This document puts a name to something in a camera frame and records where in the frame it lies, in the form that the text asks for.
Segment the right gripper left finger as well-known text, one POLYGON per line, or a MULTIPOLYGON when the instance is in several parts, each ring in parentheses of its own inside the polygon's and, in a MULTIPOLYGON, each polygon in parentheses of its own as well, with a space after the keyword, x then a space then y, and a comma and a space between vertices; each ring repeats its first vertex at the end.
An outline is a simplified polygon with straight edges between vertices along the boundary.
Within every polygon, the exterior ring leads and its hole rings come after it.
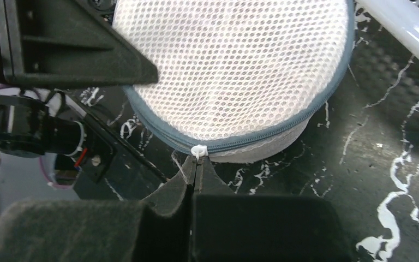
POLYGON ((142 200, 21 201, 0 217, 0 261, 188 261, 195 158, 142 200))

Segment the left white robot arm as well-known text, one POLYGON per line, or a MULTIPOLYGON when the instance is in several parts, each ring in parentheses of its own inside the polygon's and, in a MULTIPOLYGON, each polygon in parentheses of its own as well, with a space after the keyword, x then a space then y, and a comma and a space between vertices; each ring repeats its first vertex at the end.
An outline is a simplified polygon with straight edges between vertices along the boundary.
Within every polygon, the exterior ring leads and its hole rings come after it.
POLYGON ((115 1, 0 1, 0 152, 65 155, 97 182, 117 148, 92 123, 51 115, 66 90, 155 84, 157 67, 109 25, 115 1))

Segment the white mesh bag blue zipper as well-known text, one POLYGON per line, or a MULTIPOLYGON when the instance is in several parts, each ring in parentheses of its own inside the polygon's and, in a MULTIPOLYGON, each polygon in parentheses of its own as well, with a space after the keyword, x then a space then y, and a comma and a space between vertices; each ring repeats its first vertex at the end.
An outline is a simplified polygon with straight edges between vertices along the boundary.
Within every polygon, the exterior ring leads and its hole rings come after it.
POLYGON ((140 122, 222 163, 289 147, 342 81, 353 1, 118 1, 113 29, 158 69, 126 86, 140 122))

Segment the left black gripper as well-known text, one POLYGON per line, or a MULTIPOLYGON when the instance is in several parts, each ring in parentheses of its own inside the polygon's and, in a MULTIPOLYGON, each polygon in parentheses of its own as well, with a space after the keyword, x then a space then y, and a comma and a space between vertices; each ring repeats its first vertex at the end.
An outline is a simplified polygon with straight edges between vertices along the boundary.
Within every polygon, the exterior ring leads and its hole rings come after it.
POLYGON ((109 24, 116 1, 0 1, 0 84, 154 84, 157 67, 109 24))

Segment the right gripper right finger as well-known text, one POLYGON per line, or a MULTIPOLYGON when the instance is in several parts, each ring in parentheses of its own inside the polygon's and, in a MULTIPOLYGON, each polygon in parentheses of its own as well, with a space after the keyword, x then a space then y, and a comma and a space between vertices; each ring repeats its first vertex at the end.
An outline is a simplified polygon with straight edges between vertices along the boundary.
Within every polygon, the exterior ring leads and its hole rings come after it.
POLYGON ((195 161, 192 261, 353 261, 330 202, 234 193, 210 159, 195 161))

